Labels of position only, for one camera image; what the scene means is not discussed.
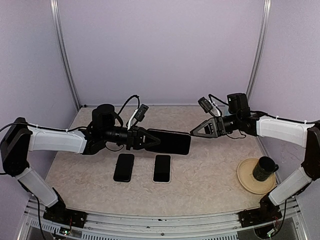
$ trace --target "mug handle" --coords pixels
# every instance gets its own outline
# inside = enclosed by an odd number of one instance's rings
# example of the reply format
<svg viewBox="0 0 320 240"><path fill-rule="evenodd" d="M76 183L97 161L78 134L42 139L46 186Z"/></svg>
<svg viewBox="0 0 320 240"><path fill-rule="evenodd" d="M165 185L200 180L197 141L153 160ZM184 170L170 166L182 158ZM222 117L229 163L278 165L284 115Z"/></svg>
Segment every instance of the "mug handle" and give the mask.
<svg viewBox="0 0 320 240"><path fill-rule="evenodd" d="M278 169L279 169L279 165L276 164L273 172L275 173L276 171L278 171Z"/></svg>

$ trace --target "smartphone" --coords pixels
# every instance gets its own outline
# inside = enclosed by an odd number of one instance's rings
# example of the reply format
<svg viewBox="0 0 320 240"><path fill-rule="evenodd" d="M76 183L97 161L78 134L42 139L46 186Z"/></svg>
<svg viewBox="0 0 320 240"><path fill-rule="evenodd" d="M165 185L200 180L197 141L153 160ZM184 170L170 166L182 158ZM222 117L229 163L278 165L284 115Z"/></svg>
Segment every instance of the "smartphone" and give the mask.
<svg viewBox="0 0 320 240"><path fill-rule="evenodd" d="M123 183L130 182L134 159L135 156L133 154L122 153L119 155L113 175L114 181Z"/></svg>
<svg viewBox="0 0 320 240"><path fill-rule="evenodd" d="M186 132L148 129L147 132L160 139L161 143L147 147L145 150L160 154L187 155L190 150L191 135Z"/></svg>
<svg viewBox="0 0 320 240"><path fill-rule="evenodd" d="M154 159L153 181L155 183L169 183L171 175L171 156L157 155Z"/></svg>

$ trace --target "white wall panel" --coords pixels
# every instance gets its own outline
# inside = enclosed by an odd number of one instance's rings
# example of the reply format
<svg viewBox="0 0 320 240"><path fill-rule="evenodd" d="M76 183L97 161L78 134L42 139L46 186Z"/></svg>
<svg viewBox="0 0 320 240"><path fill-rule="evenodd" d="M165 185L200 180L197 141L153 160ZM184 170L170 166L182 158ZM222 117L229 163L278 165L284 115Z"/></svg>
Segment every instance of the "white wall panel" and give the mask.
<svg viewBox="0 0 320 240"><path fill-rule="evenodd" d="M320 119L320 1L273 0L263 55L250 99L253 110L296 120ZM304 160L305 150L264 138L286 179ZM297 200L311 240L320 236L320 180Z"/></svg>
<svg viewBox="0 0 320 240"><path fill-rule="evenodd" d="M17 117L41 126L69 127L76 108L59 53L50 1L1 1L0 31L0 128ZM0 140L5 133L0 133ZM52 151L31 152L27 160L45 177L54 155ZM13 177L0 176L0 240L17 239L29 195Z"/></svg>
<svg viewBox="0 0 320 240"><path fill-rule="evenodd" d="M196 104L245 92L263 0L61 0L82 104Z"/></svg>

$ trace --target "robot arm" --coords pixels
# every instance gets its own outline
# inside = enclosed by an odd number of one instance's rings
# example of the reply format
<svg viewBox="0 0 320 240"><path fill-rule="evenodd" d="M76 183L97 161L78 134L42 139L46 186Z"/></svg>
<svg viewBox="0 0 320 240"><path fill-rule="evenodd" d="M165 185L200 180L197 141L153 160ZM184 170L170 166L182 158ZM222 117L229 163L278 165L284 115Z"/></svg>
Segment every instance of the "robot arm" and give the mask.
<svg viewBox="0 0 320 240"><path fill-rule="evenodd" d="M227 99L231 115L213 115L190 134L202 138L218 138L239 130L248 135L280 139L305 148L301 166L261 199L259 209L239 213L243 227L270 222L275 217L281 218L279 205L289 197L300 194L312 181L320 178L320 123L293 122L272 118L264 112L251 111L244 93L228 95ZM216 107L204 97L198 102L206 113Z"/></svg>
<svg viewBox="0 0 320 240"><path fill-rule="evenodd" d="M130 118L141 122L148 107L144 104L134 111ZM92 111L92 122L85 129L63 130L41 127L27 123L22 117L15 120L0 143L3 170L16 178L24 189L33 193L46 206L45 219L61 224L83 228L86 213L70 210L58 192L30 166L27 161L29 151L67 151L82 155L94 155L106 147L107 142L126 145L126 149L140 150L158 145L160 140L150 135L144 128L123 121L115 108L103 104Z"/></svg>

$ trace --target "vertical metal pole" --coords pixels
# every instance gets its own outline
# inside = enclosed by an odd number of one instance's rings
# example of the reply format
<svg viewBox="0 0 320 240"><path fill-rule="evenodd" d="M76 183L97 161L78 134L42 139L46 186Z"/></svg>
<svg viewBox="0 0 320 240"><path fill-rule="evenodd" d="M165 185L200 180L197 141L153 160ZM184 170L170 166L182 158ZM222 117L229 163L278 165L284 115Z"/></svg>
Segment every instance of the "vertical metal pole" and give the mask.
<svg viewBox="0 0 320 240"><path fill-rule="evenodd" d="M257 73L259 70L259 64L262 57L262 52L264 49L266 34L267 34L267 27L269 22L269 15L271 10L271 0L264 0L264 8L263 8L263 15L262 15L262 22L261 22L261 28L260 28L260 34L258 39L258 45L256 48L255 56L254 56L254 62L253 67L251 70L250 75L250 81L246 90L246 96L248 100L250 100L250 97L252 95L254 85L257 78Z"/></svg>
<svg viewBox="0 0 320 240"><path fill-rule="evenodd" d="M81 108L81 103L80 103L78 92L77 92L77 89L75 86L75 82L73 80L71 70L70 70L66 46L65 46L65 42L64 42L64 36L62 33L59 8L58 8L58 0L50 0L50 3L51 3L53 22L54 22L54 26L55 26L55 31L56 31L56 35L57 35L57 39L58 39L60 54L61 54L67 82L68 82L68 85L69 85L69 88L71 91L74 105L75 105L76 109L79 111Z"/></svg>

